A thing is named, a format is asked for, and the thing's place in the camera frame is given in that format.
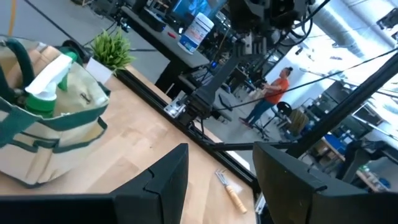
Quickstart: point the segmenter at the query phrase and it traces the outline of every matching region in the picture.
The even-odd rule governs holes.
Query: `white pot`
[[[102,84],[105,84],[112,76],[112,70],[108,69],[93,58],[90,58],[88,61],[86,70]]]

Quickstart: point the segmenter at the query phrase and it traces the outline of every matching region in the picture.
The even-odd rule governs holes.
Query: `white spray bottle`
[[[72,63],[77,59],[73,52],[61,54],[48,64],[25,88],[29,96],[26,99],[26,110],[43,118],[52,118],[57,99],[57,86],[66,91],[67,74]]]

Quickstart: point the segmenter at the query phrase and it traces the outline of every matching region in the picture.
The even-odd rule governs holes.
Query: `canvas tool bag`
[[[20,103],[25,93],[18,91],[17,98],[13,90],[23,90],[61,53],[30,40],[0,41],[0,171],[34,187],[65,174],[95,150],[93,143],[107,128],[100,115],[109,91],[73,63],[67,91],[57,88],[53,118],[32,114]]]

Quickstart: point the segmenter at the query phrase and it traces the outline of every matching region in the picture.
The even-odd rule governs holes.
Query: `orange shirt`
[[[284,95],[284,91],[286,91],[289,87],[289,81],[286,78],[278,78],[275,81],[275,86],[280,86],[282,87],[281,90],[269,90],[267,93],[264,95],[264,98],[272,103],[272,104],[277,104],[279,103],[280,99]]]

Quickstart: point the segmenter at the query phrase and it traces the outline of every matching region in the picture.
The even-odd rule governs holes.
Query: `black monitor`
[[[188,26],[199,12],[211,20],[214,19],[225,2],[226,0],[174,0],[169,13],[174,19]]]

